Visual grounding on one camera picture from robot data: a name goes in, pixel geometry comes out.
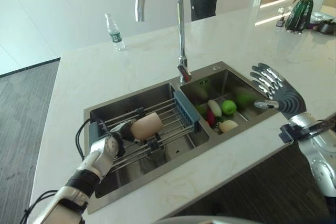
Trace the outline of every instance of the countertop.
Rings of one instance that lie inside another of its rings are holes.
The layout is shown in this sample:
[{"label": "countertop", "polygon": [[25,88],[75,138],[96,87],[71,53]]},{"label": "countertop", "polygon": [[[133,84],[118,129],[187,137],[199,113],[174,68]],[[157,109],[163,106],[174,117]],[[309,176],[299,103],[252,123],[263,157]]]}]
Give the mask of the countertop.
[{"label": "countertop", "polygon": [[[264,62],[301,93],[309,112],[324,119],[336,111],[335,37],[313,31],[291,34],[275,27],[275,20],[256,25],[276,15],[274,8],[254,7],[186,24],[189,68],[223,61],[250,79],[251,66]],[[32,201],[46,190],[63,186],[80,164],[75,134],[85,108],[177,76],[177,27],[124,41],[127,50],[123,52],[106,42],[61,57]],[[151,223],[172,215],[286,147],[278,137],[279,127],[286,123],[278,113],[83,217],[87,223]],[[37,205],[31,219],[45,203]]]}]

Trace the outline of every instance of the black pants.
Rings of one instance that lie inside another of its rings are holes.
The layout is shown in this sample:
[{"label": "black pants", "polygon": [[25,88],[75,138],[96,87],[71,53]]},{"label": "black pants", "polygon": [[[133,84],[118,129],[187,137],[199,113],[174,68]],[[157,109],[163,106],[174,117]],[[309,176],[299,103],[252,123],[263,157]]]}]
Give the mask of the black pants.
[{"label": "black pants", "polygon": [[216,16],[217,0],[190,0],[191,21]]}]

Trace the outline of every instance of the faucet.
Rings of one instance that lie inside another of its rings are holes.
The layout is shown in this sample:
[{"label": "faucet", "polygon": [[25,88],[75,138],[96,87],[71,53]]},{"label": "faucet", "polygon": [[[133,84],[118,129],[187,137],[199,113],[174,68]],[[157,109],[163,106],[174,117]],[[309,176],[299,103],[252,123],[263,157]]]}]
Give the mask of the faucet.
[{"label": "faucet", "polygon": [[[144,21],[145,0],[135,0],[135,21]],[[178,57],[178,70],[180,71],[180,82],[185,83],[191,80],[191,73],[187,67],[187,56],[185,55],[184,42],[184,10],[183,0],[177,0],[178,33],[180,39],[180,56]]]}]

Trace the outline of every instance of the green vase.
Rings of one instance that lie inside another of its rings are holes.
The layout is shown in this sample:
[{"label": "green vase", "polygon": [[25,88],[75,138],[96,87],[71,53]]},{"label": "green vase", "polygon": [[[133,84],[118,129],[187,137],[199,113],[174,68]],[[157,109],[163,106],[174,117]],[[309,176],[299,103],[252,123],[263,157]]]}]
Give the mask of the green vase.
[{"label": "green vase", "polygon": [[302,32],[309,24],[313,6],[313,0],[300,0],[286,20],[286,30]]}]

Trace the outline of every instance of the gray carpet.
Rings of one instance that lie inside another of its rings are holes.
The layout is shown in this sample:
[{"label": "gray carpet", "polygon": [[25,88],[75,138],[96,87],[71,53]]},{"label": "gray carpet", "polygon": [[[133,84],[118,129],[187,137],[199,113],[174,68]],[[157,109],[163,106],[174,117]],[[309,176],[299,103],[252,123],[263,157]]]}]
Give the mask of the gray carpet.
[{"label": "gray carpet", "polygon": [[[53,62],[0,78],[0,223],[18,223],[28,207],[57,68],[58,62]],[[298,223],[328,214],[296,145],[178,215],[219,212],[263,223]]]},{"label": "gray carpet", "polygon": [[0,78],[0,223],[29,205],[58,61]]},{"label": "gray carpet", "polygon": [[269,224],[302,223],[329,217],[324,197],[297,144],[285,148],[177,216],[218,213]]}]

